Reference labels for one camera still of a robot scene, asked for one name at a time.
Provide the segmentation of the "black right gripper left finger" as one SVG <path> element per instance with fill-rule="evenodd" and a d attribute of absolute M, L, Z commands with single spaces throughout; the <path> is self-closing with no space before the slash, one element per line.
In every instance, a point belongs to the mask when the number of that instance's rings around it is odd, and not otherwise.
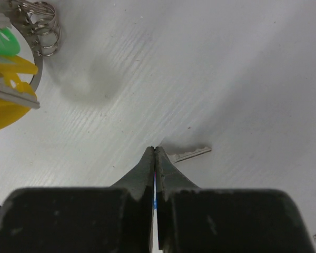
<path fill-rule="evenodd" d="M 155 150 L 109 187 L 13 191 L 0 207 L 0 252 L 151 252 Z"/>

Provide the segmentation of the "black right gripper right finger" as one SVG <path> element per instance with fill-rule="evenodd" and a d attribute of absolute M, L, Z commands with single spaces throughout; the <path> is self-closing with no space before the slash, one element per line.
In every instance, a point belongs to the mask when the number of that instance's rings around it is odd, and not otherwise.
<path fill-rule="evenodd" d="M 296 204 L 275 189 L 180 189 L 157 226 L 163 252 L 314 252 Z"/>

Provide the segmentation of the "yellow key tag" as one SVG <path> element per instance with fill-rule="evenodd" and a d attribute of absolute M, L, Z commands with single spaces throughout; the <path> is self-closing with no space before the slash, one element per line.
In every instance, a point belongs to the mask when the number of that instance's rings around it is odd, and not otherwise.
<path fill-rule="evenodd" d="M 31 85 L 19 77 L 37 73 L 38 67 L 24 58 L 0 55 L 0 130 L 40 108 Z"/>

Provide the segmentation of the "green key tag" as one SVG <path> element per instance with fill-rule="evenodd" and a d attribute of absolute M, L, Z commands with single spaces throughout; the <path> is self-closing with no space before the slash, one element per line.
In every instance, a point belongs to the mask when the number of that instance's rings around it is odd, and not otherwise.
<path fill-rule="evenodd" d="M 21 50 L 20 44 L 11 29 L 8 27 L 0 28 L 0 55 L 14 56 Z"/>

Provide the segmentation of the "metal keyring with yellow grip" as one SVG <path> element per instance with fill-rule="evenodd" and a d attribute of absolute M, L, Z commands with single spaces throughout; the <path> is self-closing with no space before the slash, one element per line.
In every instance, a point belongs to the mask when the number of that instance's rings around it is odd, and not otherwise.
<path fill-rule="evenodd" d="M 7 1 L 13 26 L 26 39 L 38 67 L 30 86 L 37 90 L 43 71 L 43 59 L 54 55 L 59 47 L 61 28 L 55 7 L 46 1 Z"/>

